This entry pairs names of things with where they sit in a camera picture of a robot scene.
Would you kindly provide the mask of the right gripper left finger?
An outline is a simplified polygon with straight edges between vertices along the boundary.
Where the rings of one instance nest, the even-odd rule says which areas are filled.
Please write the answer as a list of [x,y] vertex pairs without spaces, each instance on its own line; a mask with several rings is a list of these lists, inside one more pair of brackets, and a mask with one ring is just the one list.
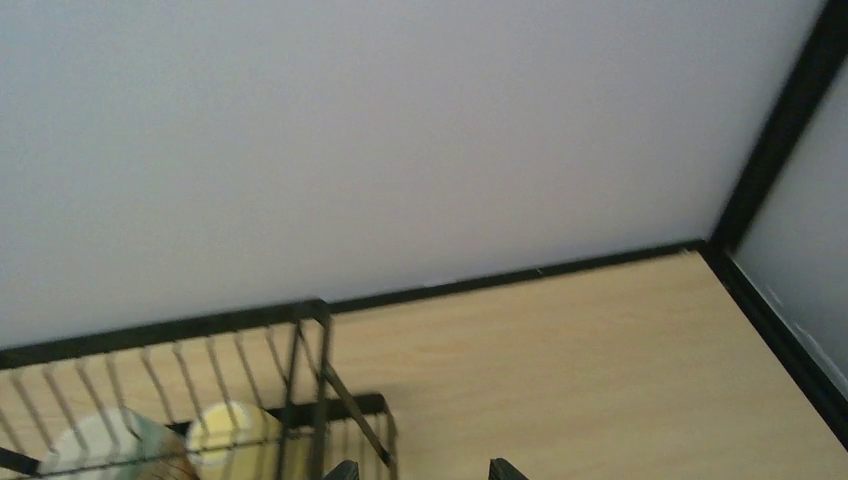
[[323,480],[359,480],[359,464],[353,460],[343,460],[329,470]]

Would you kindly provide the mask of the black wire dish rack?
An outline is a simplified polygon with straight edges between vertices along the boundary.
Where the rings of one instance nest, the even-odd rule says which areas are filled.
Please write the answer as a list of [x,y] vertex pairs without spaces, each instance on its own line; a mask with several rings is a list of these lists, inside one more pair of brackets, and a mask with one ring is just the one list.
[[42,479],[54,440],[77,420],[126,407],[176,432],[213,404],[249,403],[309,438],[307,477],[343,460],[359,479],[399,475],[397,427],[379,393],[351,392],[334,368],[322,300],[155,323],[1,353],[1,475]]

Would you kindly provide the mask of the beige patterned mug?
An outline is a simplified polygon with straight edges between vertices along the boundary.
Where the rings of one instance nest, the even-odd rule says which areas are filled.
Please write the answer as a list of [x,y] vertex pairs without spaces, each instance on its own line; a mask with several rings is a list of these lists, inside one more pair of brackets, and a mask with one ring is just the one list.
[[38,467],[42,479],[194,479],[182,438],[126,407],[105,408],[59,435]]

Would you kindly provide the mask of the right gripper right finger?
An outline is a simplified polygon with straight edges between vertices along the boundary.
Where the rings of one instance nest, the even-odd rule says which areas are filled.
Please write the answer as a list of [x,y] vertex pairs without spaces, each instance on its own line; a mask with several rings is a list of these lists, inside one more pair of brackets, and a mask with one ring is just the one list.
[[505,458],[494,458],[489,462],[489,480],[528,480],[528,477]]

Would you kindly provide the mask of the yellow cup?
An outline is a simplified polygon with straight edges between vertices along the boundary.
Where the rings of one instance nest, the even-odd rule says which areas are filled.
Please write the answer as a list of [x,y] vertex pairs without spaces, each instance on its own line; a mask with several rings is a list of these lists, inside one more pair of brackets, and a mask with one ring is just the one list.
[[190,424],[185,448],[200,479],[305,479],[310,440],[290,436],[281,452],[284,427],[256,405],[220,402]]

